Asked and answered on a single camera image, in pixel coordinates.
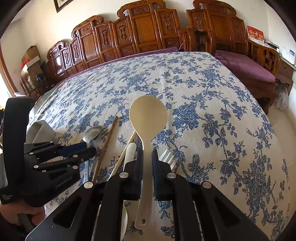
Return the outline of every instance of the table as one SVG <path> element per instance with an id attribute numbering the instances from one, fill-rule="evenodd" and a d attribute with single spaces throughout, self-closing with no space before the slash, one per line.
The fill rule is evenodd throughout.
<path id="1" fill-rule="evenodd" d="M 289 219 L 289 176 L 274 130 L 245 86 L 208 53 L 185 52 L 142 56 L 99 67 L 64 81 L 30 122 L 44 119 L 56 142 L 82 141 L 91 126 L 105 128 L 93 143 L 98 154 L 115 115 L 120 117 L 109 142 L 98 182 L 112 172 L 133 128 L 129 106 L 154 95 L 168 111 L 166 127 L 151 145 L 177 158 L 175 172 L 188 181 L 208 180 L 256 223 L 271 240 Z M 49 214 L 83 183 L 46 205 Z M 137 202 L 125 202 L 128 228 L 124 240 L 174 238 L 172 202 L 154 201 L 152 232 L 134 227 Z"/>

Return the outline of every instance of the hand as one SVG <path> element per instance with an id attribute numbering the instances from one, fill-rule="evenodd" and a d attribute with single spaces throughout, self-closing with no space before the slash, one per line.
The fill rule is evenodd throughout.
<path id="1" fill-rule="evenodd" d="M 45 210 L 43 206 L 30 207 L 24 201 L 16 201 L 6 205 L 0 203 L 0 213 L 7 222 L 16 225 L 21 225 L 17 216 L 19 213 L 33 215 L 32 223 L 35 225 L 40 224 L 45 218 Z"/>

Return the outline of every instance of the brown wooden chopstick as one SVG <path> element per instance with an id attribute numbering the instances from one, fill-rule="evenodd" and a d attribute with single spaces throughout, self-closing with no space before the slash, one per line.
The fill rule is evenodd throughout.
<path id="1" fill-rule="evenodd" d="M 116 115 L 115 118 L 114 118 L 114 121 L 113 121 L 113 123 L 111 125 L 111 129 L 109 130 L 109 133 L 108 133 L 108 136 L 107 136 L 107 140 L 106 140 L 106 142 L 105 142 L 105 144 L 104 144 L 104 146 L 103 146 L 103 148 L 101 150 L 101 154 L 100 154 L 100 157 L 98 159 L 98 163 L 96 165 L 96 170 L 94 172 L 94 176 L 93 176 L 93 179 L 92 179 L 92 182 L 93 183 L 96 183 L 96 179 L 98 178 L 99 170 L 100 170 L 100 167 L 101 167 L 101 164 L 102 164 L 102 161 L 103 161 L 103 158 L 104 158 L 106 149 L 108 147 L 108 143 L 109 143 L 110 137 L 111 137 L 111 135 L 113 133 L 113 129 L 115 127 L 115 124 L 116 124 L 117 120 L 118 120 L 118 116 Z"/>

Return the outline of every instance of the beige plastic spoon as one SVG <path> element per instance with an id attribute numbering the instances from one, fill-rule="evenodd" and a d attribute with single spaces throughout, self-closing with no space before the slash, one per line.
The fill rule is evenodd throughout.
<path id="1" fill-rule="evenodd" d="M 152 156 L 151 140 L 162 131 L 168 121 L 164 104 L 154 96 L 144 95 L 133 101 L 129 110 L 131 124 L 143 145 L 143 178 L 135 227 L 145 229 L 149 226 L 152 212 Z"/>

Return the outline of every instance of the carved wooden backrest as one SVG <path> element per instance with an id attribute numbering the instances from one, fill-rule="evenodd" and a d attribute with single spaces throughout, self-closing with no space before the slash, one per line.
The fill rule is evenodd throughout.
<path id="1" fill-rule="evenodd" d="M 69 44 L 58 42 L 47 54 L 48 69 L 55 81 L 137 53 L 180 47 L 179 19 L 175 9 L 166 9 L 162 0 L 142 0 L 122 6 L 119 19 L 104 23 L 92 16 L 72 31 Z"/>
<path id="2" fill-rule="evenodd" d="M 187 11 L 191 27 L 201 30 L 204 26 L 208 28 L 209 24 L 209 28 L 215 32 L 218 50 L 247 55 L 244 21 L 236 16 L 231 5 L 216 0 L 194 0 L 193 6 L 195 11 Z"/>

